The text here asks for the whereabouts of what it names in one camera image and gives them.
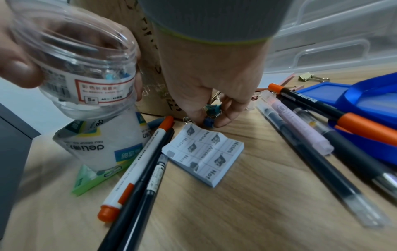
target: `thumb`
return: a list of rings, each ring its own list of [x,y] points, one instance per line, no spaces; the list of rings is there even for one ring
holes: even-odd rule
[[[23,88],[38,87],[44,78],[40,68],[4,30],[0,31],[0,77]]]

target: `pen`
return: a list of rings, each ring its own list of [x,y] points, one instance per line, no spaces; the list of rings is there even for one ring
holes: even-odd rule
[[[331,142],[335,147],[335,156],[346,166],[362,179],[374,183],[389,195],[397,198],[397,177],[389,167],[368,155],[331,127],[318,121],[310,112],[288,99],[282,97],[281,99],[284,105]]]
[[[148,223],[150,213],[152,211],[154,201],[157,196],[157,191],[163,179],[165,167],[168,158],[162,154],[158,159],[156,169],[154,170],[149,184],[146,188],[145,194],[139,203],[134,218],[128,227],[126,234],[118,248],[118,251],[135,251],[138,250],[143,233]]]
[[[306,122],[304,122],[301,118],[299,118],[287,106],[281,103],[281,101],[273,96],[271,92],[262,91],[261,99],[266,101],[276,112],[278,112],[278,114],[292,127],[294,127],[314,149],[321,153],[321,155],[328,155],[332,153],[334,147],[330,144],[330,142]]]
[[[327,105],[316,99],[288,90],[287,88],[283,88],[276,84],[270,84],[269,90],[275,91],[297,104],[327,117],[328,119],[337,121],[338,125],[351,133],[392,146],[397,146],[397,131],[392,128],[351,112],[342,112],[331,105]]]
[[[173,128],[167,131],[163,140],[157,147],[156,152],[147,164],[144,172],[139,177],[139,180],[136,182],[134,191],[131,193],[131,195],[123,205],[119,217],[117,218],[117,220],[115,220],[115,222],[113,222],[105,238],[103,238],[103,241],[100,244],[98,251],[116,250],[116,248],[119,246],[138,208],[139,202],[142,199],[153,170],[157,166],[158,159],[161,156],[161,149],[163,148],[163,146],[167,145],[171,141],[172,136],[174,136]]]
[[[119,182],[110,192],[103,202],[98,213],[98,219],[103,222],[113,222],[120,213],[120,209],[126,199],[134,189],[135,183],[145,169],[147,163],[152,158],[157,146],[163,139],[165,133],[172,128],[174,118],[168,116],[164,119],[153,136],[146,143],[127,171],[123,174]]]
[[[290,127],[266,102],[258,100],[257,108],[281,132],[313,172],[339,197],[363,226],[383,227],[388,224],[387,216],[331,163],[307,144],[295,129]]]

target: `sticky note pad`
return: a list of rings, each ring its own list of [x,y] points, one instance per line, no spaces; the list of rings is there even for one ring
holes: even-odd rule
[[[162,152],[197,179],[215,187],[243,149],[243,142],[189,123]]]

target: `black pen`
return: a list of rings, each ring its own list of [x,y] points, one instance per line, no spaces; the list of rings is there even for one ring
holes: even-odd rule
[[[294,102],[283,97],[280,97],[280,99],[303,121],[330,141],[335,147],[335,156],[347,167],[365,181],[374,183],[393,198],[397,198],[397,177],[389,167],[368,155],[331,127],[318,121],[310,112],[300,108]]]
[[[148,223],[154,201],[157,196],[157,191],[163,179],[165,168],[167,166],[168,158],[162,154],[158,159],[156,169],[153,171],[152,177],[148,183],[145,194],[139,203],[138,209],[132,219],[127,232],[124,235],[118,251],[134,251],[138,250],[143,233]]]
[[[108,233],[100,244],[98,251],[116,250],[116,248],[120,245],[120,242],[139,206],[139,202],[142,199],[153,170],[156,167],[157,160],[161,155],[161,149],[171,141],[172,136],[174,136],[173,128],[168,129],[164,135],[164,138],[160,141],[160,144],[156,148],[151,160],[145,167],[145,170],[139,177],[139,180],[136,182],[134,190],[121,208],[118,218],[113,222],[112,226],[108,230]]]
[[[389,223],[389,219],[380,209],[372,204],[328,160],[306,143],[302,136],[293,127],[290,127],[265,101],[258,99],[256,105],[258,110],[281,132],[313,172],[339,197],[363,226],[384,227]]]

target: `white wall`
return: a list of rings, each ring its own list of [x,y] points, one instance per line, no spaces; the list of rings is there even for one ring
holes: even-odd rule
[[[2,78],[0,86],[0,103],[41,134],[53,133],[72,121],[38,88],[23,89]]]

